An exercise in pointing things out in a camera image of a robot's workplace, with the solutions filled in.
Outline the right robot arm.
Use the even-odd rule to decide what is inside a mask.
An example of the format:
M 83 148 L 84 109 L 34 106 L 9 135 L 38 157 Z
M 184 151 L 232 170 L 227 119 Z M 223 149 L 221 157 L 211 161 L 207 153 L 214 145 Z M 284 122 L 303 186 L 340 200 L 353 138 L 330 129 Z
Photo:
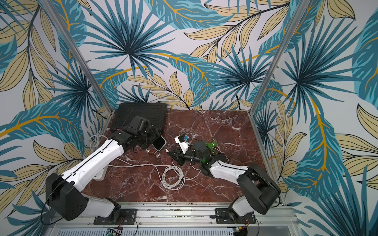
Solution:
M 188 147 L 170 150 L 167 154 L 183 166 L 186 162 L 198 164 L 200 172 L 213 179 L 221 179 L 240 187 L 243 195 L 234 200 L 216 219 L 241 224 L 247 221 L 247 215 L 255 212 L 267 214 L 281 190 L 274 180 L 258 164 L 237 166 L 228 164 L 223 152 L 215 153 L 210 144 L 204 141 L 194 143 L 193 149 Z

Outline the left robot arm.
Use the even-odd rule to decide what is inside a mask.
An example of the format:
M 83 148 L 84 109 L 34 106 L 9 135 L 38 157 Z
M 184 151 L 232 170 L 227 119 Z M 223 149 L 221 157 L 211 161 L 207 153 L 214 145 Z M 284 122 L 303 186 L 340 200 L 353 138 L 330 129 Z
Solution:
M 152 125 L 142 131 L 131 127 L 115 131 L 97 150 L 86 159 L 65 171 L 63 174 L 51 174 L 46 179 L 45 205 L 63 219 L 71 221 L 79 216 L 96 216 L 111 224 L 118 224 L 124 217 L 121 206 L 109 198 L 96 198 L 82 194 L 88 183 L 114 159 L 127 150 L 139 146 L 145 150 L 153 146 L 162 150 L 166 140 Z

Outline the phone with light case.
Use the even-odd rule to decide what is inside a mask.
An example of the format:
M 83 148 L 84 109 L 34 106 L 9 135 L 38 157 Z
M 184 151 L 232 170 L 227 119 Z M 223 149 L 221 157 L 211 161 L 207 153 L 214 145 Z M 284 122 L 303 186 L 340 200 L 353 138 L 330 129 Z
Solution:
M 152 146 L 156 151 L 161 151 L 165 147 L 166 143 L 166 140 L 162 136 L 159 136 L 152 142 Z

